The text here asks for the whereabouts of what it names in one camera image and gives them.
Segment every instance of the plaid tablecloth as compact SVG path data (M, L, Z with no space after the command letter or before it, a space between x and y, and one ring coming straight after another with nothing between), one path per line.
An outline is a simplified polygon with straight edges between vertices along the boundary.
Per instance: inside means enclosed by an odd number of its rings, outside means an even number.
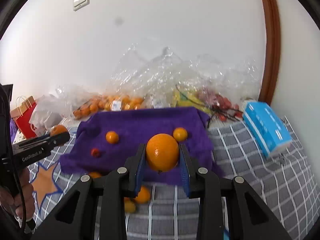
M303 239L319 216L320 190L303 147L287 120L286 126L293 143L281 156L270 160L265 159L253 135L241 122L224 128L211 128L208 135L215 148L213 161L224 170L226 177L243 176L296 240ZM41 210L36 206L34 219L37 226L81 177L81 174L63 174L57 162L59 156L69 153L75 143L76 128L68 130L71 135L68 143L56 147L48 158L29 166L30 179L33 180L39 165L44 169L56 165L52 178L60 189L45 197ZM196 239L198 199L186 198L181 187L159 183L146 186L152 193L151 202L138 205L135 214L125 217L128 239ZM99 204L94 239L99 239L100 210ZM227 215L224 215L224 220L228 229Z

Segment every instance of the blue tissue package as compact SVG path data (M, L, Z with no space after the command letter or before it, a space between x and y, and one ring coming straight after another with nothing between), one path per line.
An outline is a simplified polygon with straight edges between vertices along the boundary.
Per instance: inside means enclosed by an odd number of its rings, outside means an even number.
M249 102L243 119L265 157L279 154L292 142L286 126L266 103Z

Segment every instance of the human hand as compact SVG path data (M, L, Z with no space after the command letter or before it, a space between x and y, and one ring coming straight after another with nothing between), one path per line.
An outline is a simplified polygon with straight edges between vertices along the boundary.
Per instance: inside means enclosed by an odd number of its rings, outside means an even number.
M33 213L35 212L35 200L32 196L33 185L29 183L29 169L23 169L22 173L19 176L19 180L22 187L22 192L24 196L24 200L26 203L26 215L27 220L33 217ZM21 195L18 194L14 198L11 194L4 188L0 187L0 204L9 211L9 206L16 207L16 214L18 217L22 218L23 209L22 209L22 200Z

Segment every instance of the star with blue outline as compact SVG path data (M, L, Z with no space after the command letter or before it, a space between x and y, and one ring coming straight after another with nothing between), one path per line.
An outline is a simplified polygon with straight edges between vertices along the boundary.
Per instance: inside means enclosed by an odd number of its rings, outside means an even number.
M45 169L40 163L38 163L38 166L38 172L31 184L36 192L38 210L41 212L45 197L54 193L61 193L61 190L56 186L53 180L53 171L56 167L56 163L51 165L48 169Z

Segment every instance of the white switch plate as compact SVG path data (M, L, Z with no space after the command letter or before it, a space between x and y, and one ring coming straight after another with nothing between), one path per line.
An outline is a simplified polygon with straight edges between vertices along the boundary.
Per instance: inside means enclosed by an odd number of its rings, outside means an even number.
M80 8L88 5L90 0L73 0L73 10L77 11Z

